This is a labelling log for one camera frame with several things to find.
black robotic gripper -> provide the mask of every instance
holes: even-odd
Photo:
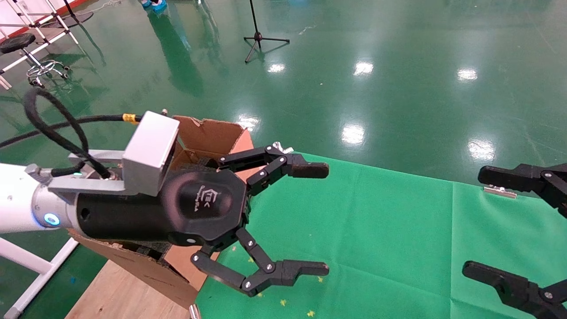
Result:
[[[513,170],[485,166],[479,181],[516,191],[533,191],[567,218],[567,165],[539,167],[520,164]],[[537,319],[567,319],[567,280],[540,288],[527,278],[482,263],[468,261],[463,275],[492,286],[503,304]]]
[[[264,166],[242,181],[235,172]],[[325,178],[326,163],[308,163],[300,154],[284,154],[267,146],[222,157],[220,171],[181,173],[163,185],[161,200],[172,225],[169,242],[180,246],[201,245],[191,262],[202,272],[248,296],[269,286],[293,286],[300,275],[325,276],[329,267],[322,262],[272,261],[246,231],[249,199],[285,175]],[[258,265],[244,276],[212,259],[236,241]]]

stool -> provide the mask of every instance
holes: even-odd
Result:
[[[59,74],[59,76],[63,79],[68,79],[69,75],[67,73],[62,73],[61,71],[56,69],[57,66],[60,66],[63,68],[63,70],[68,71],[70,70],[68,66],[65,66],[63,63],[55,60],[47,60],[41,63],[26,50],[26,47],[32,44],[35,39],[35,35],[31,33],[24,33],[15,37],[11,37],[0,43],[0,52],[6,54],[17,50],[22,50],[28,60],[32,61],[35,64],[28,70],[28,72],[26,72],[26,76],[28,77],[28,82],[30,85],[45,87],[43,84],[41,84],[39,78],[42,75],[51,77],[51,71]]]

yellow cable label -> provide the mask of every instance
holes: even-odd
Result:
[[[136,114],[122,114],[122,120],[124,122],[130,122],[134,125],[138,124],[138,122],[136,122]]]

white wall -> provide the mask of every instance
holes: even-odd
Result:
[[[20,18],[16,15],[16,13],[10,7],[8,1],[12,0],[0,0],[0,23],[6,24],[22,24]],[[18,0],[18,3],[22,7],[27,7],[28,12],[51,12],[45,0]],[[55,7],[55,9],[60,9],[65,6],[65,2],[63,0],[51,0],[51,4]],[[32,16],[32,19],[39,20],[42,18],[41,16]],[[0,30],[5,34],[12,34],[17,30],[21,29],[21,27],[0,27]]]

black stool seat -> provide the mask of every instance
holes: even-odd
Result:
[[[31,33],[24,33],[11,37],[0,43],[0,52],[10,53],[17,50],[21,50],[35,41],[35,35]]]

